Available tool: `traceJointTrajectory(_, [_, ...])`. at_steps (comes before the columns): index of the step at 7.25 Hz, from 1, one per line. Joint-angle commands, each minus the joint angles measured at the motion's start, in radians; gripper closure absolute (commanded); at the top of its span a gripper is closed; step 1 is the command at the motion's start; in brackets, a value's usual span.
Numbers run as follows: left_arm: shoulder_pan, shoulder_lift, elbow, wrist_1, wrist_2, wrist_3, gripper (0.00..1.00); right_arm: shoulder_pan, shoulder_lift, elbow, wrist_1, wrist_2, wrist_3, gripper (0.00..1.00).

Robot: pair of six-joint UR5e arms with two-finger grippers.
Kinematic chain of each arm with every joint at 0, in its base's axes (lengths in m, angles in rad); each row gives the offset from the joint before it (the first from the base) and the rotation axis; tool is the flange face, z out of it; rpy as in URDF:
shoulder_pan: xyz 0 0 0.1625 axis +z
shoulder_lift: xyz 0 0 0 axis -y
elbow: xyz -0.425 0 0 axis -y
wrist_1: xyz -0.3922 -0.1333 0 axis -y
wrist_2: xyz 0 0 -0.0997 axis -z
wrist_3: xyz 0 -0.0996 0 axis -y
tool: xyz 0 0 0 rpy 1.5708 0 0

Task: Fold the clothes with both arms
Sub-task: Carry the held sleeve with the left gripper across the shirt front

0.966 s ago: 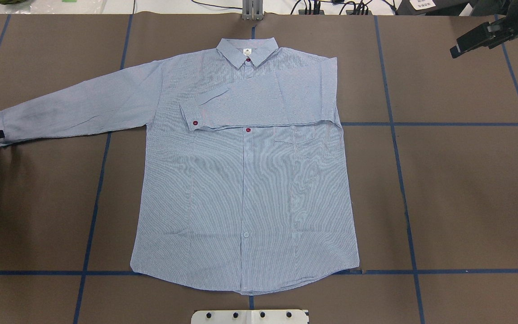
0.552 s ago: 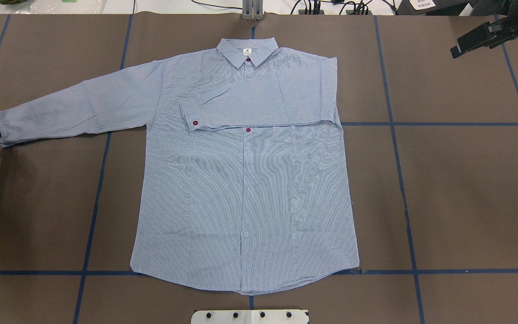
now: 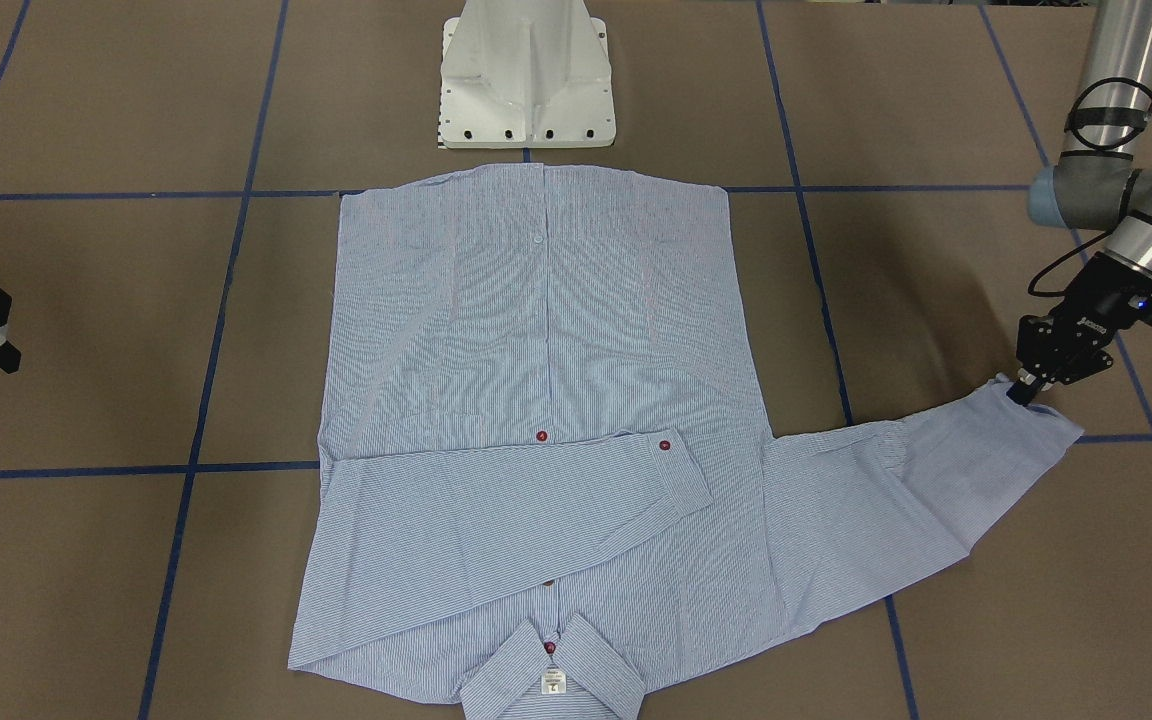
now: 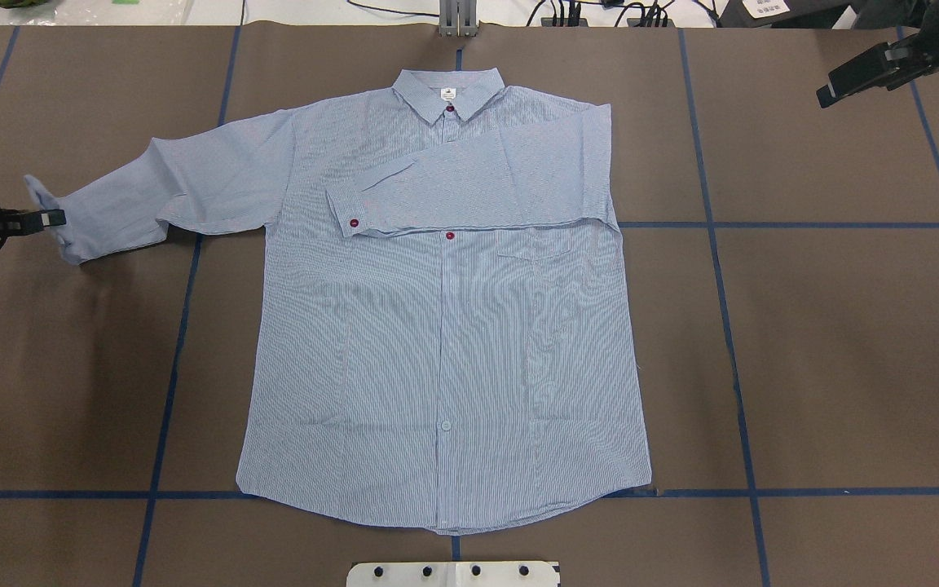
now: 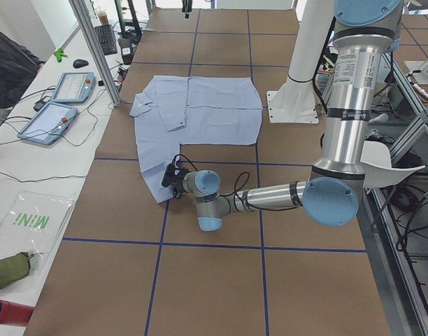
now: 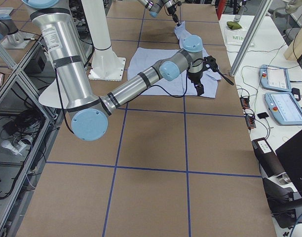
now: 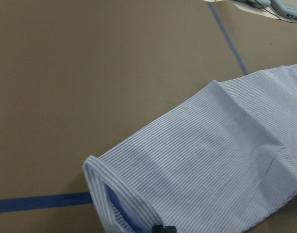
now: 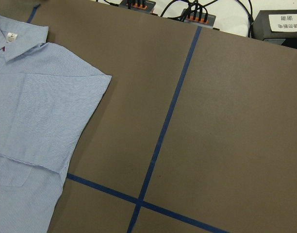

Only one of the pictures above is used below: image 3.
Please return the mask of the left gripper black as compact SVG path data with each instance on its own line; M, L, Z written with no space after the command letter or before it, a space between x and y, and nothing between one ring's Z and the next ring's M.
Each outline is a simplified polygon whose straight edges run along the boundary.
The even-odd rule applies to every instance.
M1106 255L1094 255L1046 314L1020 320L1018 378L1006 391L1030 406L1043 386L1073 384L1114 364L1105 348L1132 327L1152 302L1152 279Z

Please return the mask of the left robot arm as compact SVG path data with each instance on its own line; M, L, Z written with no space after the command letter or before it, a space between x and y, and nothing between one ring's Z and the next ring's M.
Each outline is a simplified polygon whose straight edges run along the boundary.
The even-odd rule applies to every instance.
M1152 327L1152 1L1097 6L1062 132L1058 161L1030 184L1029 217L1094 237L1083 268L1051 293L1055 306L1020 320L1007 391L1018 406L1101 373L1120 332Z

